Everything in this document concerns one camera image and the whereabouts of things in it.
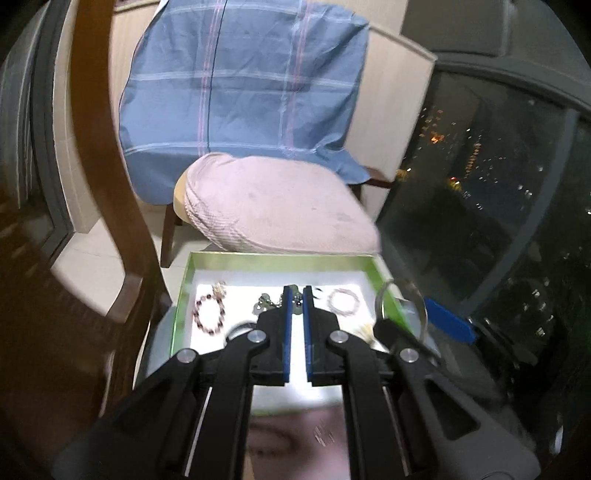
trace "glass window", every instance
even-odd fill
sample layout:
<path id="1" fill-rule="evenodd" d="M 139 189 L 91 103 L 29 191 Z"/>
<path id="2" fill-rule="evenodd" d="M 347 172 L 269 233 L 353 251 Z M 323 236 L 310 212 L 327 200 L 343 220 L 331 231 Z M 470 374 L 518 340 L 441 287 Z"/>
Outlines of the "glass window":
<path id="1" fill-rule="evenodd" d="M 554 338 L 588 358 L 591 315 L 591 124 L 578 126 L 560 185 L 526 252 L 474 317 L 487 318 L 535 356 Z"/>
<path id="2" fill-rule="evenodd" d="M 503 256 L 540 192 L 563 118 L 521 90 L 434 74 L 379 221 L 426 295 L 456 310 Z"/>

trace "wooden chair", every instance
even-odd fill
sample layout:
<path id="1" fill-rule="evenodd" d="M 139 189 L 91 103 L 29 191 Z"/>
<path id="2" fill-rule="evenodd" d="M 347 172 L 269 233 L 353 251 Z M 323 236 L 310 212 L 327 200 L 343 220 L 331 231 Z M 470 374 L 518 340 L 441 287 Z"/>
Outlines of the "wooden chair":
<path id="1" fill-rule="evenodd" d="M 18 35 L 39 4 L 23 3 L 11 11 L 18 9 L 14 18 L 2 19 L 9 36 L 3 30 L 1 61 L 16 38 L 10 35 Z M 106 316 L 82 303 L 54 277 L 0 186 L 1 478 L 47 478 L 42 468 L 54 455 L 90 427 L 101 409 L 131 392 L 144 335 L 171 303 L 113 131 L 108 77 L 113 3 L 80 0 L 70 79 L 82 168 L 121 255 L 125 279 Z"/>
<path id="2" fill-rule="evenodd" d="M 364 184 L 350 185 L 353 194 L 361 201 L 361 187 L 363 185 L 370 185 L 373 187 L 379 187 L 383 189 L 392 188 L 393 182 L 388 180 L 386 176 L 379 171 L 377 168 L 366 167 L 370 175 L 370 179 Z M 173 261 L 172 249 L 173 249 L 173 237 L 174 227 L 182 225 L 183 222 L 189 223 L 189 218 L 185 212 L 184 207 L 184 191 L 185 184 L 187 181 L 187 173 L 183 173 L 179 178 L 177 184 L 174 186 L 174 198 L 173 202 L 166 206 L 166 212 L 164 214 L 164 226 L 162 229 L 162 246 L 160 249 L 160 266 L 162 268 L 170 267 Z"/>

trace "pink towel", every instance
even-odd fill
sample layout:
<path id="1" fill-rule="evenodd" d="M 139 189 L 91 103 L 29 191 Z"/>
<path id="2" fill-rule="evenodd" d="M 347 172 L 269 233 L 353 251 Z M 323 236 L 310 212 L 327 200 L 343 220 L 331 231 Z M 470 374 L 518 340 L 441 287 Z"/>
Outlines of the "pink towel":
<path id="1" fill-rule="evenodd" d="M 377 228 L 347 185 L 312 163 L 207 154 L 188 169 L 185 208 L 228 251 L 379 252 Z"/>

